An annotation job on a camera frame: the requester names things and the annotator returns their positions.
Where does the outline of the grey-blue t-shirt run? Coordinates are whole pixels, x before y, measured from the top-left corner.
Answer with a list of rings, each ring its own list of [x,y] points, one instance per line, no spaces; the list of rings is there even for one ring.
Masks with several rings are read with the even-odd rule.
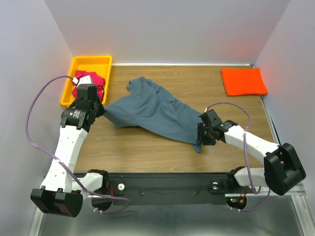
[[[157,135],[192,145],[197,143],[200,112],[176,99],[150,79],[139,77],[129,82],[129,95],[104,106],[104,116],[118,128],[139,126]]]

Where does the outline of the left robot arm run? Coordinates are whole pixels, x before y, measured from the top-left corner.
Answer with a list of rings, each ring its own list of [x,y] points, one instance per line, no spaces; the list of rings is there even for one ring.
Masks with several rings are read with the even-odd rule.
[[[62,113],[59,142],[50,169],[39,189],[33,189],[31,200],[46,214],[76,217],[91,191],[109,188],[108,173],[92,169],[78,184],[73,171],[78,154],[91,125],[104,114],[94,84],[77,87],[77,98]]]

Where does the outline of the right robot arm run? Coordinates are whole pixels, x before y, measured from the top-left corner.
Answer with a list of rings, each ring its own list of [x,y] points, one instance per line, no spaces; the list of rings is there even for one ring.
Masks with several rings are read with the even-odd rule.
[[[236,186],[268,187],[278,195],[284,195],[306,178],[306,172],[295,148],[284,143],[279,145],[247,132],[237,123],[222,121],[211,109],[200,115],[197,142],[212,145],[222,141],[251,155],[261,168],[238,167],[228,174],[228,181]]]

